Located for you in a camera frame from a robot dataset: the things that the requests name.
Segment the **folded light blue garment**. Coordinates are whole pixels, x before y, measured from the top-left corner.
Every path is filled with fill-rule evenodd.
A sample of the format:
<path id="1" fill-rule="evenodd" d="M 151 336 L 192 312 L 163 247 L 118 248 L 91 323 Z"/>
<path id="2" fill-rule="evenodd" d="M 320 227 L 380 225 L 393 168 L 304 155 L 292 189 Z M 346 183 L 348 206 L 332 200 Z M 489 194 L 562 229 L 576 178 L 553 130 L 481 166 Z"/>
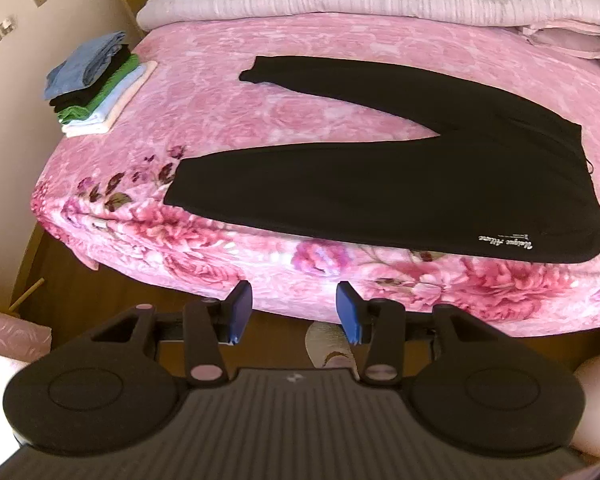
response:
<path id="1" fill-rule="evenodd" d="M 105 101 L 102 102 L 102 104 L 100 104 L 99 107 L 96 108 L 96 110 L 94 110 L 93 114 L 91 114 L 91 116 L 89 118 L 84 119 L 84 120 L 73 120 L 72 122 L 69 122 L 67 125 L 63 125 L 63 126 L 68 126 L 68 125 L 73 125 L 73 126 L 79 125 L 80 126 L 83 124 L 91 125 L 91 124 L 98 124 L 99 122 L 102 122 L 108 116 L 108 114 L 110 113 L 110 110 L 112 110 L 112 108 L 114 107 L 114 104 L 116 104 L 118 102 L 118 99 L 120 99 L 120 96 L 122 96 L 122 94 L 126 90 L 128 90 L 132 86 L 132 84 L 134 84 L 134 82 L 137 82 L 140 79 L 140 77 L 143 76 L 143 74 L 146 72 L 146 70 L 147 70 L 147 64 L 140 62 L 140 66 L 138 66 L 136 70 L 133 70 L 132 73 L 130 73 L 128 76 L 126 76 L 120 82 L 120 84 L 118 84 L 117 87 L 114 88 L 114 91 L 111 92 L 110 95 L 106 97 Z"/>

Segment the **grey slipper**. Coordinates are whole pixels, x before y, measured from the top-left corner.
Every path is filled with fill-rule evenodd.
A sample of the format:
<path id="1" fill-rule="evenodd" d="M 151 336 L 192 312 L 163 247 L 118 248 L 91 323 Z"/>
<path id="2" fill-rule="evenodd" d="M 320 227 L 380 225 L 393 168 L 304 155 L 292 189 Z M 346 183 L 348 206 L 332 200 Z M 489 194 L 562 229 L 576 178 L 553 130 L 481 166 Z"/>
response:
<path id="1" fill-rule="evenodd" d="M 315 368 L 347 368 L 360 379 L 355 357 L 340 325 L 314 322 L 304 336 L 306 354 Z"/>

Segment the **folded cream garment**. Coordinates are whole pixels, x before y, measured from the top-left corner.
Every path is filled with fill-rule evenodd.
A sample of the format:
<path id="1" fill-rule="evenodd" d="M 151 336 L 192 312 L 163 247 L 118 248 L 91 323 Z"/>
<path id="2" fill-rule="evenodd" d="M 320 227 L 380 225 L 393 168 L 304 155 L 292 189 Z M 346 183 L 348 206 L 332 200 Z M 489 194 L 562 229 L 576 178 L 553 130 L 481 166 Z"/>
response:
<path id="1" fill-rule="evenodd" d="M 83 124 L 80 126 L 61 126 L 62 133 L 67 138 L 73 138 L 74 136 L 88 136 L 89 134 L 107 133 L 117 121 L 119 116 L 122 114 L 125 107 L 129 104 L 129 102 L 132 101 L 137 92 L 140 91 L 140 88 L 142 88 L 143 85 L 146 84 L 146 82 L 158 66 L 158 63 L 156 61 L 147 61 L 146 64 L 147 70 L 143 74 L 143 76 L 141 76 L 137 82 L 134 82 L 134 84 L 132 84 L 132 86 L 128 90 L 126 90 L 122 94 L 122 96 L 120 96 L 118 102 L 114 104 L 114 107 L 112 108 L 112 110 L 110 110 L 110 113 L 102 122 L 91 125 Z"/>

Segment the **folded blue jeans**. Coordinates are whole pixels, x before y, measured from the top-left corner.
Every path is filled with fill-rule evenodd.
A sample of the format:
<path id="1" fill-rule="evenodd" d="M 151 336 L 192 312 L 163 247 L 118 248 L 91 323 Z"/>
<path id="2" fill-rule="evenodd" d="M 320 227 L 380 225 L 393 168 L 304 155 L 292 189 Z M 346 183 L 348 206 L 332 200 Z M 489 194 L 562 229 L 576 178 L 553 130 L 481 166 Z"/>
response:
<path id="1" fill-rule="evenodd" d="M 50 101 L 91 87 L 122 48 L 123 40 L 125 32 L 120 30 L 80 44 L 64 62 L 47 74 L 43 99 Z"/>

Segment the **folded green garment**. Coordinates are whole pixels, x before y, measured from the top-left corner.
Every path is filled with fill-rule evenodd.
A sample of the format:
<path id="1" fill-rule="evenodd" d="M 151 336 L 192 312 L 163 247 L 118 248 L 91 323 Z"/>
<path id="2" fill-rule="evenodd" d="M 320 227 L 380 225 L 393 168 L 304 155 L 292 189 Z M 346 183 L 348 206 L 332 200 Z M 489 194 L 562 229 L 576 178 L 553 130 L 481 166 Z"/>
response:
<path id="1" fill-rule="evenodd" d="M 91 98 L 86 104 L 70 104 L 61 107 L 56 113 L 58 122 L 63 125 L 67 125 L 73 120 L 84 120 L 93 114 L 94 110 L 99 107 L 102 102 L 105 101 L 106 97 L 114 91 L 114 88 L 133 70 L 136 70 L 140 66 L 140 58 L 137 54 L 131 54 L 129 58 L 110 76 L 108 76 L 102 88 L 98 90 L 94 98 Z"/>

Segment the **pink floral bed blanket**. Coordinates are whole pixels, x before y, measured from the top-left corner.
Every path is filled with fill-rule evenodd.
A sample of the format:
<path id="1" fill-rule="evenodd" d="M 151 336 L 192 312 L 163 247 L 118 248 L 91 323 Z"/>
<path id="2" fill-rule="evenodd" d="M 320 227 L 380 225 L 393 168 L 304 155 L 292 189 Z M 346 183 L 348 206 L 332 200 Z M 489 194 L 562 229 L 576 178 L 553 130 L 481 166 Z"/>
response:
<path id="1" fill-rule="evenodd" d="M 163 203 L 181 159 L 303 142 L 405 141 L 412 122 L 239 80 L 259 55 L 358 58 L 488 84 L 583 128 L 600 201 L 600 67 L 506 29 L 304 14 L 160 27 L 137 47 L 156 69 L 112 129 L 59 143 L 31 198 L 44 228 L 90 268 L 219 297 L 250 282 L 257 309 L 336 320 L 347 281 L 366 298 L 467 309 L 516 337 L 600 327 L 600 255 L 572 266 L 319 242 L 202 220 Z"/>

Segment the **folded pink sheet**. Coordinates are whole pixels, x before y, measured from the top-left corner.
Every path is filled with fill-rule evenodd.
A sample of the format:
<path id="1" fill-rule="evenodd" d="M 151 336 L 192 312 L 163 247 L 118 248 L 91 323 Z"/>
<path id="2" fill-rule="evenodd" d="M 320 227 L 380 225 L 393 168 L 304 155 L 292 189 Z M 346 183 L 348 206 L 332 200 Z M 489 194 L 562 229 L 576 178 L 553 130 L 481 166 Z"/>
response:
<path id="1" fill-rule="evenodd" d="M 565 20 L 519 26 L 517 30 L 535 46 L 573 58 L 600 60 L 600 25 Z"/>

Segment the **folded black garment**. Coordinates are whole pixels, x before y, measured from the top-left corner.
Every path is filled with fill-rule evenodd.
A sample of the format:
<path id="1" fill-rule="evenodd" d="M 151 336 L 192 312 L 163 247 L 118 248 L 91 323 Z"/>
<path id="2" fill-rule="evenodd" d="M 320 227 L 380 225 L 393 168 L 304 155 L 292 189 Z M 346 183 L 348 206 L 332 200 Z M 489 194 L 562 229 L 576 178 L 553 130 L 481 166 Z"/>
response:
<path id="1" fill-rule="evenodd" d="M 106 84 L 107 80 L 129 59 L 131 56 L 130 48 L 127 44 L 122 44 L 121 49 L 111 58 L 106 70 L 88 87 L 81 90 L 74 90 L 61 96 L 56 96 L 50 100 L 50 106 L 55 113 L 64 110 L 68 106 L 85 106 Z"/>

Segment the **black trousers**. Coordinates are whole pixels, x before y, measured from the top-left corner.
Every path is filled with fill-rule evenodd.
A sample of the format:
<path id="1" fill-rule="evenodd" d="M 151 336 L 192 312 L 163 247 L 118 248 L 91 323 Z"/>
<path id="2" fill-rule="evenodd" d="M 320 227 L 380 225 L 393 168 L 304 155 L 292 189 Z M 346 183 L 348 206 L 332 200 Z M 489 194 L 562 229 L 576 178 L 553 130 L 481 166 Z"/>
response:
<path id="1" fill-rule="evenodd" d="M 540 263 L 600 253 L 579 125 L 497 88 L 392 64 L 260 56 L 242 80 L 363 105 L 428 139 L 305 143 L 184 159 L 164 200 L 238 226 Z"/>

